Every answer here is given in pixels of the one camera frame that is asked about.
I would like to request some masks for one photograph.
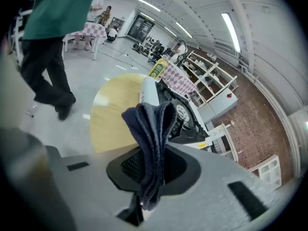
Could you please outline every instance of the person in green shirt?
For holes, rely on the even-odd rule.
[[[21,75],[35,101],[55,107],[65,120],[76,102],[62,59],[63,38],[84,28],[92,0],[38,0],[25,27]],[[52,85],[43,76],[47,69]]]

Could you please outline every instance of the glass door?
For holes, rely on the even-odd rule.
[[[140,42],[143,42],[154,25],[155,24],[153,22],[138,15],[131,26],[128,35]]]

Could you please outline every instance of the checkered tablecloth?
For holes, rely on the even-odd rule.
[[[192,81],[185,76],[185,73],[170,61],[168,61],[168,65],[162,73],[161,78],[169,88],[183,96],[194,91],[196,88]]]
[[[82,31],[71,33],[71,35],[82,35],[82,36],[95,36],[106,38],[106,30],[105,27],[101,24],[93,23],[93,22],[86,22],[85,28]]]

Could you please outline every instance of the folded towel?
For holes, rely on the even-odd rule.
[[[132,136],[143,151],[145,176],[141,181],[141,197],[144,210],[157,205],[159,189],[164,185],[165,145],[176,119],[173,103],[163,102],[159,106],[140,103],[122,114]]]

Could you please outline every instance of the gas stove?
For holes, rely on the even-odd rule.
[[[176,124],[168,137],[169,142],[185,144],[196,149],[212,144],[194,104],[173,92],[162,80],[156,82],[153,78],[147,77],[141,86],[140,102],[158,106],[165,101],[171,101],[178,111]]]

